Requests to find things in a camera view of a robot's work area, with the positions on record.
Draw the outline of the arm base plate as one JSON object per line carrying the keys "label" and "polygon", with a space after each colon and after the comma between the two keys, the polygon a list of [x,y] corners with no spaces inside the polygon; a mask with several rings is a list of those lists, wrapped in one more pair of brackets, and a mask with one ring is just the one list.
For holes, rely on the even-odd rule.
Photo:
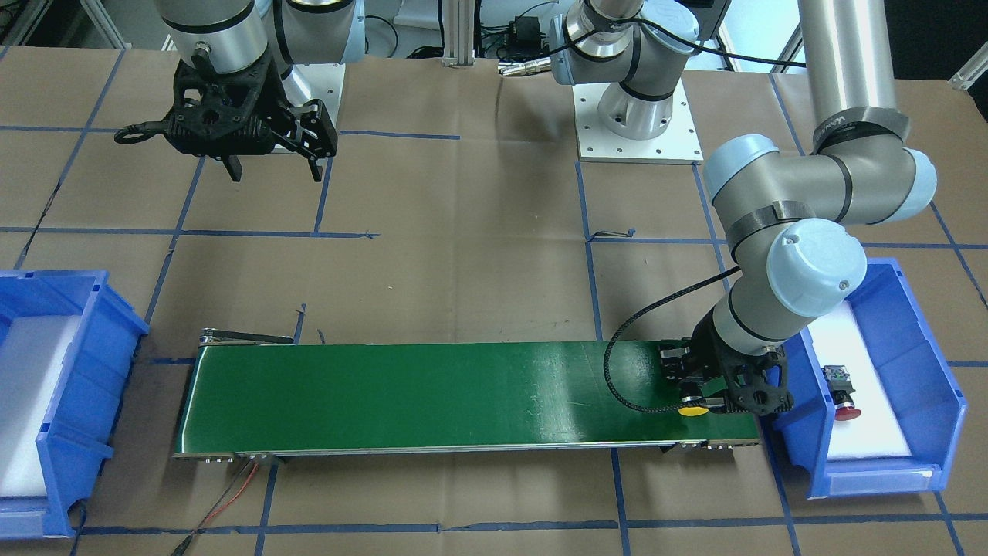
{"label": "arm base plate", "polygon": [[347,67],[345,64],[293,66],[292,72],[283,79],[287,102],[300,107],[313,99],[321,99],[332,123],[338,127]]}
{"label": "arm base plate", "polygon": [[631,97],[618,83],[572,91],[580,161],[692,164],[705,158],[682,81],[657,102]]}

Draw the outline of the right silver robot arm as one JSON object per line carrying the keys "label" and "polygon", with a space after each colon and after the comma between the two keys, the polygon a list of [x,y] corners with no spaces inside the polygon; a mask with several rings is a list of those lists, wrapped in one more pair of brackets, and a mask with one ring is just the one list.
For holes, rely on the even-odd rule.
{"label": "right silver robot arm", "polygon": [[130,124],[117,144],[163,136],[181,152],[220,161],[233,181],[240,156],[276,147],[306,159],[312,177],[337,153],[323,100],[297,66],[347,64],[366,50],[361,1],[158,1],[180,53],[173,104],[159,122]]}

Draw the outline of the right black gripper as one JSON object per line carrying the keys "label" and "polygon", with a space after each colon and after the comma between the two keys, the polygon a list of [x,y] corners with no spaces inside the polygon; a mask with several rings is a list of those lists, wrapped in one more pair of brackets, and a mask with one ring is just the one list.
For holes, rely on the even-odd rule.
{"label": "right black gripper", "polygon": [[312,180],[321,182],[323,158],[337,152],[338,134],[324,102],[290,105],[271,54],[262,54],[237,73],[212,78],[180,61],[173,92],[173,105],[163,120],[128,124],[114,140],[137,144],[162,134],[181,154],[222,158],[236,183],[243,173],[239,155],[271,154],[282,145],[307,158]]}

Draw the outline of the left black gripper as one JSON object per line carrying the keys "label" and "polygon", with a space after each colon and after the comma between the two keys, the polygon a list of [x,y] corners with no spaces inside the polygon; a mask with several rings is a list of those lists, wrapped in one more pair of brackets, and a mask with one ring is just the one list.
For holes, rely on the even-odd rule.
{"label": "left black gripper", "polygon": [[786,353],[734,351],[714,330],[712,313],[691,337],[661,341],[660,359],[663,376],[676,384],[680,402],[687,395],[702,395],[716,414],[780,414],[794,406]]}

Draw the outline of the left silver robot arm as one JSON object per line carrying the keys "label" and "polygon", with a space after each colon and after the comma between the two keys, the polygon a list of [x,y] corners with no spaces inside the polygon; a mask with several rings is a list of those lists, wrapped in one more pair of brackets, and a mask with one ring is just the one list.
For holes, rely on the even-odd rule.
{"label": "left silver robot arm", "polygon": [[[582,1],[559,15],[550,35],[562,84],[607,83],[599,114],[618,136],[662,134],[672,94],[701,46],[692,29],[661,21],[682,13],[670,1]],[[898,109],[882,1],[801,1],[815,120],[813,150],[788,158],[761,134],[735,137],[703,166],[707,195],[736,263],[737,281],[696,324],[665,344],[664,376],[678,402],[643,407],[618,393],[611,352],[634,323],[608,341],[604,382],[645,414],[779,414],[793,408],[784,342],[832,312],[867,274],[867,256],[848,225],[914,217],[936,193],[928,155],[905,144],[909,117]]]}

